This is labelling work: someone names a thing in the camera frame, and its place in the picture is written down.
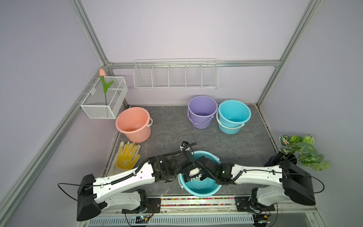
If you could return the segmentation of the pink plastic bucket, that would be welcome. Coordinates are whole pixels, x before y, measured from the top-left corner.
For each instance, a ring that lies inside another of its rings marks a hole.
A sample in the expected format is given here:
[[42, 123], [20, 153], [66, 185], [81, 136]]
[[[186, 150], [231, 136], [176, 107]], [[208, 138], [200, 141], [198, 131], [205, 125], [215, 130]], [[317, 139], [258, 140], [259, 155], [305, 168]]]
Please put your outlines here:
[[150, 137], [152, 124], [149, 112], [141, 107], [124, 110], [115, 122], [117, 130], [134, 143], [145, 142]]

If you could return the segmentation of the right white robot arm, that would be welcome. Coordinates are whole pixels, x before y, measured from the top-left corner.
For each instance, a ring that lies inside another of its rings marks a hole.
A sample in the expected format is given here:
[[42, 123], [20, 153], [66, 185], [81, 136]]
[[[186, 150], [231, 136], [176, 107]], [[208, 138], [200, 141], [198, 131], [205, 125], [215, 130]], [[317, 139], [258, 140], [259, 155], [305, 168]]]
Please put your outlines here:
[[251, 206], [270, 206], [280, 202], [300, 205], [316, 204], [312, 176], [289, 161], [276, 166], [250, 167], [229, 163], [215, 163], [201, 157], [195, 161], [202, 178], [211, 178], [219, 185], [259, 184], [262, 188], [251, 191]]

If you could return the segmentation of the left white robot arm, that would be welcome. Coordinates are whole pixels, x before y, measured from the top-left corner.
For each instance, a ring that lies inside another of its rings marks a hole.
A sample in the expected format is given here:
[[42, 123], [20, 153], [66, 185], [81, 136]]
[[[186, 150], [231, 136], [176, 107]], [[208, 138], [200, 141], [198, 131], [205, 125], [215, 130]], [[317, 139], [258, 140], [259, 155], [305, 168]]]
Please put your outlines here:
[[172, 155], [147, 158], [139, 167], [126, 172], [95, 178], [93, 174], [83, 177], [77, 192], [77, 221], [92, 219], [111, 207], [108, 199], [132, 188], [167, 181], [179, 174], [190, 177], [199, 174], [196, 159], [189, 151]]

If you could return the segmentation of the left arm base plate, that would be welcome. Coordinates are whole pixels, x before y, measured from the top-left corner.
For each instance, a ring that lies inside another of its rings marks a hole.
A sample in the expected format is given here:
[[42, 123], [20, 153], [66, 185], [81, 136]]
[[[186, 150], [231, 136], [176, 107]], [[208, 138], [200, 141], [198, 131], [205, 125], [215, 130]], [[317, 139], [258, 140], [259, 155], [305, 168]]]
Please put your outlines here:
[[147, 198], [147, 202], [141, 201], [141, 205], [136, 209], [122, 210], [122, 214], [138, 214], [138, 213], [160, 213], [161, 198]]

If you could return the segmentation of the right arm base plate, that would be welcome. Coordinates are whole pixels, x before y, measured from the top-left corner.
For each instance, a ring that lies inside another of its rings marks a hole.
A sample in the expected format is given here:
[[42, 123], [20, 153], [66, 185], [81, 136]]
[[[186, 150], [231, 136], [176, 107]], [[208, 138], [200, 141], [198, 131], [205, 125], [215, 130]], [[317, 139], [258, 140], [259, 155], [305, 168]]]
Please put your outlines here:
[[253, 201], [250, 196], [236, 196], [235, 204], [238, 212], [260, 214], [265, 211], [275, 211], [274, 205], [265, 206]]

